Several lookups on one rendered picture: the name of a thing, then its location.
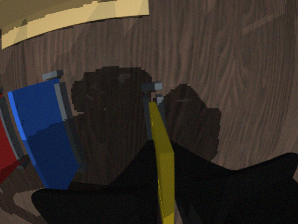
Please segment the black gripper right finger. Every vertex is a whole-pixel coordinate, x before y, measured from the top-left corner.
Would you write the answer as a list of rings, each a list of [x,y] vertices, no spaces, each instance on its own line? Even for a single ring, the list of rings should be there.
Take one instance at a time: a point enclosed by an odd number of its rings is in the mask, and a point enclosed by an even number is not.
[[[298,153],[287,152],[231,171],[172,140],[170,144],[174,151],[174,200],[184,224],[223,224],[235,200],[293,177],[298,168]]]

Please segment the blue board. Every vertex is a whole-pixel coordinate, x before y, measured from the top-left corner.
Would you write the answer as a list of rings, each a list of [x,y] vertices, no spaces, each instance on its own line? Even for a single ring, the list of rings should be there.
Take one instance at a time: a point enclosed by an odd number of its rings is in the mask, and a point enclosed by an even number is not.
[[[68,189],[81,164],[74,159],[55,85],[60,79],[8,92],[17,131],[45,188]]]

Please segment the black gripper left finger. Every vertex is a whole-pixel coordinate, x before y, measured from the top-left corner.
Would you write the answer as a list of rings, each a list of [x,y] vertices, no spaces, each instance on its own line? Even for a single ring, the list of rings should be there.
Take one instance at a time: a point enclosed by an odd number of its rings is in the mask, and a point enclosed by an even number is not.
[[[32,204],[48,224],[157,224],[158,171],[153,139],[101,190],[39,189]]]

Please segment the yellow notched board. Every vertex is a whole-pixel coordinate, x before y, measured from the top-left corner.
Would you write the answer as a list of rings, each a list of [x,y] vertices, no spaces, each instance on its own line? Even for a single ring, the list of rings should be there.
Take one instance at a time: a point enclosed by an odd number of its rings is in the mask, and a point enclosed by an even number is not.
[[[150,131],[156,148],[158,202],[162,224],[174,224],[174,151],[156,103],[148,103]]]

